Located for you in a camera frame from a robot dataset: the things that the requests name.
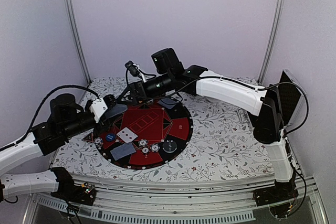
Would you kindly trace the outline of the blue playing card deck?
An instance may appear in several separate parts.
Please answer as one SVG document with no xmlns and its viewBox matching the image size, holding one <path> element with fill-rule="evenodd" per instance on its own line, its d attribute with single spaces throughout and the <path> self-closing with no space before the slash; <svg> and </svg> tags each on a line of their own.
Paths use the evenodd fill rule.
<svg viewBox="0 0 336 224">
<path fill-rule="evenodd" d="M 101 119 L 103 121 L 106 121 L 108 119 L 111 119 L 119 114 L 124 113 L 126 110 L 128 109 L 128 106 L 125 104 L 116 104 L 114 107 L 108 109 L 103 116 L 101 117 Z"/>
</svg>

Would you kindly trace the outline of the blue small blind button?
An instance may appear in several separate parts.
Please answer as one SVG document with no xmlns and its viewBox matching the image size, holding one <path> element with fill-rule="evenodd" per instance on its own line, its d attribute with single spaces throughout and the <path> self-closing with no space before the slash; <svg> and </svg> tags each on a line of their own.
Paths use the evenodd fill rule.
<svg viewBox="0 0 336 224">
<path fill-rule="evenodd" d="M 116 136 L 113 133 L 110 133 L 110 134 L 106 135 L 106 141 L 107 142 L 112 142 L 113 140 L 115 140 L 115 138 L 116 138 Z"/>
</svg>

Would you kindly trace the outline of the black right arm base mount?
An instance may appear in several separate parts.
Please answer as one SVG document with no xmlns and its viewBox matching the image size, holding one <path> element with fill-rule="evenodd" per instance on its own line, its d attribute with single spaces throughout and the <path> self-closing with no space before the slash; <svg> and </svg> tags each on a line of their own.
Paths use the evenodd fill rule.
<svg viewBox="0 0 336 224">
<path fill-rule="evenodd" d="M 274 186 L 256 189 L 253 191 L 253 199 L 257 206 L 270 205 L 269 211 L 276 219 L 287 219 L 294 215 L 305 202 L 308 186 L 304 178 L 302 182 L 304 193 L 300 203 L 298 203 L 299 193 L 294 182 L 275 182 Z"/>
</svg>

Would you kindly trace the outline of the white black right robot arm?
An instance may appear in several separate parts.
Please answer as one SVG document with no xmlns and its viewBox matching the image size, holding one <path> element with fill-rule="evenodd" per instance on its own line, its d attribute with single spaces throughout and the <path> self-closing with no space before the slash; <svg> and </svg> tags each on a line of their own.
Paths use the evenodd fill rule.
<svg viewBox="0 0 336 224">
<path fill-rule="evenodd" d="M 132 101 L 160 100 L 178 92 L 224 101 L 244 109 L 255 117 L 254 138 L 264 144 L 275 173 L 274 186 L 257 189 L 257 204 L 270 204 L 298 196 L 295 179 L 297 170 L 292 162 L 288 134 L 283 119 L 279 83 L 268 87 L 253 86 L 227 78 L 205 67 L 192 65 L 185 69 L 172 48 L 151 56 L 158 76 L 149 79 L 132 61 L 125 64 L 126 75 L 140 78 L 127 83 Z"/>
</svg>

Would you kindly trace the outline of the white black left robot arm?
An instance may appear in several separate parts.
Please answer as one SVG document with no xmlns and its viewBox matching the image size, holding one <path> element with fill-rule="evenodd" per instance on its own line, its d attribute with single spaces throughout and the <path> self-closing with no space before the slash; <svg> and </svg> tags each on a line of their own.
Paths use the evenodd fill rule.
<svg viewBox="0 0 336 224">
<path fill-rule="evenodd" d="M 85 108 L 78 105 L 70 93 L 52 99 L 46 122 L 38 125 L 31 122 L 21 138 L 1 147 L 1 200 L 38 192 L 75 199 L 78 188 L 63 167 L 35 174 L 12 175 L 8 171 L 31 159 L 46 156 L 67 144 L 73 136 L 94 128 L 107 108 L 101 97 L 90 100 Z"/>
</svg>

